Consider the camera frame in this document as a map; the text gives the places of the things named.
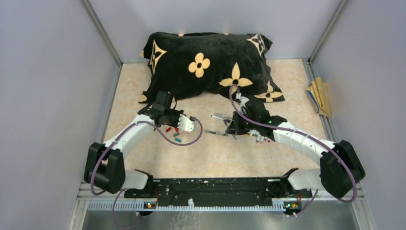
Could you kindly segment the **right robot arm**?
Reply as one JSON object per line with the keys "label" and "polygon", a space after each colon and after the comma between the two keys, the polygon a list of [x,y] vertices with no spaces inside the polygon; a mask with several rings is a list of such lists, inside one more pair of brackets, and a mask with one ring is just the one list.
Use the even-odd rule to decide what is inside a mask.
{"label": "right robot arm", "polygon": [[334,142],[318,138],[305,132],[287,119],[270,115],[259,100],[247,97],[232,101],[235,109],[227,133],[233,135],[255,135],[257,141],[277,142],[305,155],[318,167],[296,169],[289,173],[281,184],[286,197],[294,197],[300,190],[325,190],[337,199],[342,199],[365,177],[365,170],[351,143]]}

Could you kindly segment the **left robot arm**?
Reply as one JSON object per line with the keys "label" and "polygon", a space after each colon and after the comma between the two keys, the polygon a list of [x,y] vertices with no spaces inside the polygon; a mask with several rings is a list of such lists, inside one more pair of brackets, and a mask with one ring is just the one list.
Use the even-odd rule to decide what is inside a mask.
{"label": "left robot arm", "polygon": [[126,181],[142,198],[153,194],[154,186],[145,172],[135,171],[126,176],[124,160],[130,151],[147,135],[161,126],[179,128],[186,121],[182,110],[171,107],[176,102],[170,92],[159,91],[154,101],[139,110],[135,118],[117,135],[104,143],[90,145],[84,172],[84,181],[94,196],[105,192],[115,194]]}

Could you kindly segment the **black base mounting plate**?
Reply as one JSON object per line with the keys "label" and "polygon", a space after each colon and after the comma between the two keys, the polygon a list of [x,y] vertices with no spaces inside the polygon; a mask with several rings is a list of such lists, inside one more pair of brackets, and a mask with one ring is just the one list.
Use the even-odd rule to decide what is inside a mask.
{"label": "black base mounting plate", "polygon": [[143,190],[128,189],[125,198],[156,198],[158,206],[272,206],[276,198],[311,198],[307,189],[295,190],[285,177],[155,178]]}

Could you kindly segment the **black floral pillow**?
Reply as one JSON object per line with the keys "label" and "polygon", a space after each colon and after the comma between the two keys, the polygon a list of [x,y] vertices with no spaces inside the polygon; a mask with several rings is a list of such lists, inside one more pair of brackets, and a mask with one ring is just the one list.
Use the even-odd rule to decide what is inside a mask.
{"label": "black floral pillow", "polygon": [[271,45],[263,34],[152,33],[142,50],[151,80],[139,102],[154,101],[159,91],[177,100],[240,91],[264,103],[282,102],[266,59]]}

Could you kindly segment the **folded tan cloth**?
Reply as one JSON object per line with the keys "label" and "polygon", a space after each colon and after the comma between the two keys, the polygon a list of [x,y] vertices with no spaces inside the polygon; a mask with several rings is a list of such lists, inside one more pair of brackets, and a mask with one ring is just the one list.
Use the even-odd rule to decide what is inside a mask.
{"label": "folded tan cloth", "polygon": [[317,114],[328,118],[332,117],[327,84],[320,77],[311,81],[305,92]]}

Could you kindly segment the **aluminium front rail frame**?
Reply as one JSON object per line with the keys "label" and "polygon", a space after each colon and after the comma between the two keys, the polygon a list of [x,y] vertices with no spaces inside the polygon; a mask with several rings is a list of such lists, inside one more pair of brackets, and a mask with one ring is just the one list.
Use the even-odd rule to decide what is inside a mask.
{"label": "aluminium front rail frame", "polygon": [[155,179],[139,194],[93,196],[82,184],[71,230],[374,230],[361,188],[337,200],[282,177]]}

